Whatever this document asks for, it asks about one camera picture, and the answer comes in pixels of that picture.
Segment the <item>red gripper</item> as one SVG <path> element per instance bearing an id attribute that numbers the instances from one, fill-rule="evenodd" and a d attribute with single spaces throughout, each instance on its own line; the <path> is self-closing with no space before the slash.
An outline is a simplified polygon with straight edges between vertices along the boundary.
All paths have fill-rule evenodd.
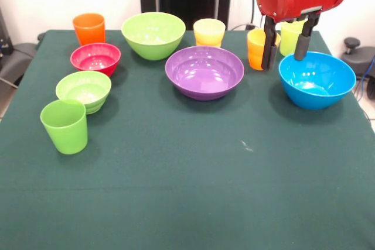
<path id="1" fill-rule="evenodd" d="M 277 52 L 276 23 L 300 18 L 308 15 L 302 32 L 298 36 L 294 59 L 302 61 L 308 51 L 312 31 L 318 24 L 320 13 L 331 10 L 340 5 L 343 0 L 256 0 L 262 15 L 265 15 L 264 33 L 265 43 L 261 67 L 270 70 L 273 67 Z"/>

